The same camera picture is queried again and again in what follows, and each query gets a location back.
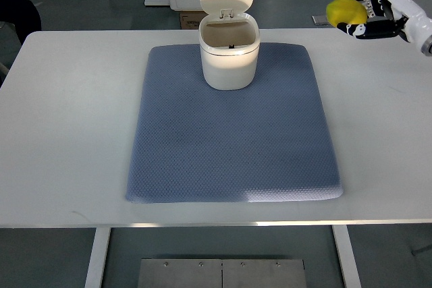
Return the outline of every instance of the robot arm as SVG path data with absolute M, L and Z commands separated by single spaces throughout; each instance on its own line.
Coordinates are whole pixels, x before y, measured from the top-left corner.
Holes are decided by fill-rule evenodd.
M 356 0 L 367 10 L 365 24 L 339 23 L 337 28 L 359 39 L 386 38 L 400 35 L 413 42 L 425 55 L 432 56 L 432 20 L 412 0 Z M 380 20 L 369 19 L 381 17 Z

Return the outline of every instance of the metal plate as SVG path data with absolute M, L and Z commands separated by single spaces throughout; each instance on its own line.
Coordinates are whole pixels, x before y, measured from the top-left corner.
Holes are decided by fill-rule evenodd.
M 138 288 L 306 288 L 302 260 L 142 259 Z
M 221 288 L 218 259 L 142 259 L 138 288 Z
M 223 288 L 306 288 L 303 260 L 224 260 Z

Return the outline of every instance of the yellow lemon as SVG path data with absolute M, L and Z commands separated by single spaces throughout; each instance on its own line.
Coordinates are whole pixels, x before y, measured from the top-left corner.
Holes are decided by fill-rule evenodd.
M 336 27 L 339 23 L 364 24 L 367 21 L 366 8 L 355 0 L 335 0 L 327 5 L 327 20 Z

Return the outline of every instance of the gray cushion pad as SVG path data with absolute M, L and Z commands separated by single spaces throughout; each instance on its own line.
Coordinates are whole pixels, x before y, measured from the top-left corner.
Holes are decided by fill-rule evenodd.
M 279 202 L 341 194 L 304 47 L 262 43 L 254 80 L 232 91 L 205 82 L 199 45 L 151 50 L 129 201 Z

